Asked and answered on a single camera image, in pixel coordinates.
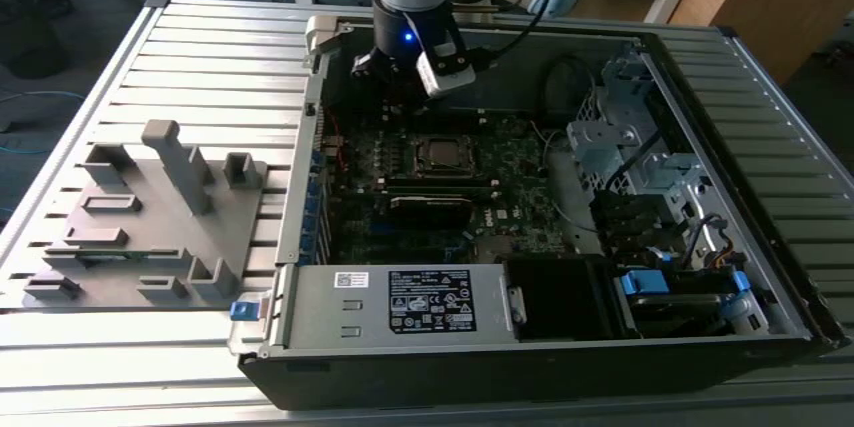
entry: aluminum extrusion table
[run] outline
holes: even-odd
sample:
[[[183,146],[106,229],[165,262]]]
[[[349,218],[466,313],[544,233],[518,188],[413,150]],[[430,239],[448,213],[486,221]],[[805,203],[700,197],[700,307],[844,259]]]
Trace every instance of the aluminum extrusion table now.
[[[39,255],[62,232],[62,217],[89,181],[74,166],[87,144],[139,144],[153,118],[178,120],[186,126],[182,141],[201,145],[206,158],[219,159],[239,147],[270,164],[243,289],[261,291],[272,284],[304,105],[294,79],[310,75],[306,22],[320,11],[354,16],[369,10],[211,0],[150,5],[0,236],[0,291],[14,286],[9,279],[21,273],[22,259]],[[661,36],[839,319],[854,323],[852,178],[740,40],[707,28],[561,25],[646,29]],[[153,155],[141,145],[129,150]],[[633,426],[645,420],[688,423],[689,417],[692,425],[747,419],[787,425],[817,418],[824,425],[836,425],[835,419],[844,425],[853,407],[849,348],[676,396],[284,412],[238,370],[226,347],[230,328],[226,312],[0,315],[0,425],[333,424],[348,419],[377,425],[617,413],[633,415],[609,422]]]

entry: white cable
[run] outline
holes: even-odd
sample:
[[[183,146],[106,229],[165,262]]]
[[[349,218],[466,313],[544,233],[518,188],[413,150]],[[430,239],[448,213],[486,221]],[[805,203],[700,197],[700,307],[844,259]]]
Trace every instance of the white cable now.
[[[561,207],[558,207],[558,203],[554,201],[552,201],[552,206],[556,208],[556,211],[558,212],[558,214],[561,214],[561,217],[564,217],[564,220],[566,220],[570,225],[576,226],[577,228],[586,230],[588,232],[593,232],[594,234],[598,234],[600,231],[597,229],[592,229],[590,227],[585,227],[584,225],[581,225],[578,222],[576,222],[573,219],[570,219],[570,216],[566,215],[566,213],[564,213],[564,210],[561,210]]]

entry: rectangular slot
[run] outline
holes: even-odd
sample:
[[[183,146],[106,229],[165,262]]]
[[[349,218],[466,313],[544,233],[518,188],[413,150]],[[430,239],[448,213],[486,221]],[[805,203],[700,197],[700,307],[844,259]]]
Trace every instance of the rectangular slot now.
[[[127,244],[129,234],[119,227],[106,229],[71,227],[63,241],[69,245],[122,246]]]
[[[170,285],[170,279],[166,278],[141,278],[139,283],[150,287],[166,287]]]
[[[87,212],[123,213],[137,212],[142,203],[135,195],[93,195],[83,202]]]

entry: motherboard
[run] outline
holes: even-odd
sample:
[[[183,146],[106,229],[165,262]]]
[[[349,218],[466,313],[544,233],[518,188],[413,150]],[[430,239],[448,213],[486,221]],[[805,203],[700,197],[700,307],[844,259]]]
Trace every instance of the motherboard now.
[[[333,263],[493,263],[572,251],[530,121],[474,110],[336,115],[349,130],[325,137]]]

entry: floor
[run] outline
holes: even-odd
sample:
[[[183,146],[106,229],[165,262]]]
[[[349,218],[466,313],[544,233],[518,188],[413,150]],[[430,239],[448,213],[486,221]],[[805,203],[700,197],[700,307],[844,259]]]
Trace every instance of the floor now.
[[[368,0],[321,0],[365,5]],[[0,67],[0,89],[14,91],[63,90],[86,95],[134,21],[145,0],[73,0],[75,11],[55,20],[73,65],[61,74],[38,81],[17,79]],[[827,68],[812,59],[787,86],[796,105],[837,152],[854,169],[854,67]],[[0,103],[0,124],[13,128],[0,133],[0,147],[42,151],[53,148],[75,115],[79,102],[69,97],[22,97]],[[25,195],[49,154],[13,154],[0,150],[0,225]]]
[[[366,5],[369,0],[321,1]],[[17,79],[0,66],[0,99],[10,94],[3,89],[17,92],[71,91],[86,95],[139,14],[143,2],[145,0],[73,0],[75,11],[54,21],[61,41],[71,55],[71,66],[58,75],[37,81]],[[70,97],[21,97],[2,102],[0,126],[11,121],[13,128],[0,132],[0,147],[18,151],[50,151],[78,107],[79,101]],[[0,228],[49,155],[13,154],[0,150]]]

